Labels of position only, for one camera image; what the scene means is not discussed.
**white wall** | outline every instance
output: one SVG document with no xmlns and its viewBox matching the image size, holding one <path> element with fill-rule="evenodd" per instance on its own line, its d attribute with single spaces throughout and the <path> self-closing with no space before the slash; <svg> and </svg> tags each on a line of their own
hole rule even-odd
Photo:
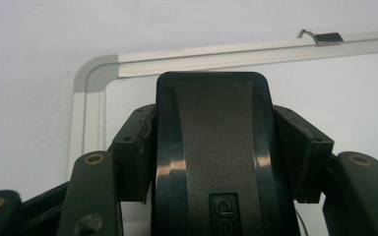
<svg viewBox="0 0 378 236">
<path fill-rule="evenodd" d="M 0 189 L 27 200 L 66 180 L 73 79 L 88 60 L 303 28 L 378 30 L 378 1 L 0 0 Z"/>
</svg>

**embossed logo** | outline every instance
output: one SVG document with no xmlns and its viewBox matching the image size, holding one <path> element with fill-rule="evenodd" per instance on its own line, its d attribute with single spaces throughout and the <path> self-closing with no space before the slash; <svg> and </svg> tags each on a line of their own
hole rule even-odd
<svg viewBox="0 0 378 236">
<path fill-rule="evenodd" d="M 210 194 L 211 232 L 214 236 L 241 235 L 236 194 Z"/>
</svg>

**black cable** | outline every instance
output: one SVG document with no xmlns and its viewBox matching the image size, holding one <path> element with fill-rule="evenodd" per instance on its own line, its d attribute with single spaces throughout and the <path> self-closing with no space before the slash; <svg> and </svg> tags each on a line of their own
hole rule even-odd
<svg viewBox="0 0 378 236">
<path fill-rule="evenodd" d="M 302 217 L 300 217 L 300 214 L 299 214 L 299 212 L 297 212 L 297 210 L 295 210 L 295 211 L 296 211 L 297 217 L 300 220 L 300 223 L 302 224 L 303 230 L 305 231 L 305 236 L 308 236 L 308 230 L 306 230 L 306 226 L 305 226 L 305 223 L 302 220 Z"/>
</svg>

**whiteboard frame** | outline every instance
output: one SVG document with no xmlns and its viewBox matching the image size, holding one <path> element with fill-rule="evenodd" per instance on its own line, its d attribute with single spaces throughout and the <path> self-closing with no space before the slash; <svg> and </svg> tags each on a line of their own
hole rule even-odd
<svg viewBox="0 0 378 236">
<path fill-rule="evenodd" d="M 68 157 L 68 179 L 77 158 L 105 149 L 105 90 L 114 80 L 166 71 L 221 69 L 378 53 L 378 31 L 342 34 L 343 43 L 317 45 L 313 38 L 232 44 L 96 57 L 78 71 Z"/>
</svg>

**whiteboard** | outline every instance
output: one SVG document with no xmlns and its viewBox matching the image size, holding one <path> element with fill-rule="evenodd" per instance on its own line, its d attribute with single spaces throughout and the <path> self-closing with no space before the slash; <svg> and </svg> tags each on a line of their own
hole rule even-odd
<svg viewBox="0 0 378 236">
<path fill-rule="evenodd" d="M 354 150 L 378 159 L 378 53 L 219 71 L 261 73 L 269 82 L 273 104 L 296 111 L 332 138 L 335 154 Z M 156 76 L 141 77 L 107 86 L 106 147 L 134 109 L 155 103 L 156 81 Z M 323 202 L 295 204 L 309 235 L 328 235 Z M 122 205 L 126 235 L 147 235 L 150 205 Z"/>
</svg>

